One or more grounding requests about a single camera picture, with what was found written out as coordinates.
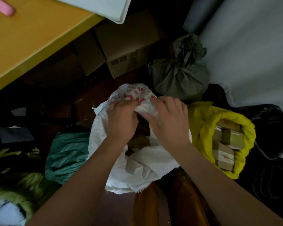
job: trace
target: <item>small box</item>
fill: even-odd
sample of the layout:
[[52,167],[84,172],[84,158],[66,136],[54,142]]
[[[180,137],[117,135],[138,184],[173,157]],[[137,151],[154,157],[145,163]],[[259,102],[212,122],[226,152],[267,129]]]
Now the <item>small box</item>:
[[213,134],[213,140],[220,142],[222,138],[222,130],[220,128],[215,128],[215,132]]
[[153,45],[159,41],[148,10],[127,16],[123,24],[108,22],[94,31],[113,78],[149,64]]
[[215,165],[220,169],[232,171],[234,168],[234,151],[216,141],[213,141],[212,150]]
[[231,129],[222,130],[221,143],[234,150],[244,148],[244,134]]
[[217,122],[216,126],[218,128],[221,128],[221,129],[232,129],[232,130],[237,131],[237,132],[242,132],[241,125],[237,124],[234,121],[230,121],[230,120],[227,120],[227,119],[219,120]]
[[222,155],[218,155],[218,159],[215,159],[215,165],[220,169],[233,171],[234,169],[234,160],[225,158]]

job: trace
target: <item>green plastic bag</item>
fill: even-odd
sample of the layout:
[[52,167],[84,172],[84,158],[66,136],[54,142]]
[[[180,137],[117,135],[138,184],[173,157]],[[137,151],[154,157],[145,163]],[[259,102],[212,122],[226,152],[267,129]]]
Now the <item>green plastic bag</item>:
[[149,64],[154,89],[181,101],[200,101],[208,88],[208,70],[201,60],[206,48],[195,34],[177,38],[172,59],[157,59]]
[[86,162],[88,132],[58,133],[46,159],[45,178],[64,184]]

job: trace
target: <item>yellow table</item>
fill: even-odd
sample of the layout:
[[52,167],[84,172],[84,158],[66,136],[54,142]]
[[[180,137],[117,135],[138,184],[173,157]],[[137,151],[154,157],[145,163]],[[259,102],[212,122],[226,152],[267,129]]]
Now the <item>yellow table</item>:
[[4,0],[0,12],[0,90],[104,18],[55,0]]

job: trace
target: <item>brown box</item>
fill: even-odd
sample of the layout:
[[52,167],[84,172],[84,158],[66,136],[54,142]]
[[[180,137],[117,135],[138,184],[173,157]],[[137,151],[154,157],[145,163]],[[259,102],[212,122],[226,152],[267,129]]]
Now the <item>brown box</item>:
[[85,75],[89,75],[106,62],[91,31],[87,31],[73,41],[79,62]]
[[212,151],[217,167],[228,171],[233,170],[235,154],[232,149],[213,140]]
[[217,127],[220,127],[221,129],[232,129],[237,132],[242,132],[241,125],[235,123],[234,121],[230,121],[227,119],[221,119],[217,122]]
[[71,45],[66,45],[32,68],[21,80],[29,85],[59,90],[84,77],[84,72]]
[[231,129],[222,130],[221,143],[235,150],[244,148],[244,134]]
[[123,24],[109,22],[94,28],[113,78],[148,64],[159,36],[148,10],[126,17]]
[[215,132],[213,134],[213,140],[220,142],[222,138],[222,130],[220,128],[215,128]]

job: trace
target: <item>yellow plastic bag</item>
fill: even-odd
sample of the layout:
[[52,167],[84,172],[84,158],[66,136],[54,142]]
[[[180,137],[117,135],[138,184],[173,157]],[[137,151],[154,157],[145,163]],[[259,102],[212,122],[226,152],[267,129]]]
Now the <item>yellow plastic bag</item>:
[[254,124],[244,115],[212,106],[213,102],[194,102],[189,107],[189,127],[193,145],[213,164],[215,159],[212,153],[212,137],[216,123],[220,119],[227,119],[241,124],[245,134],[244,149],[235,151],[234,170],[225,171],[231,179],[237,179],[245,165],[245,158],[253,148],[256,132]]

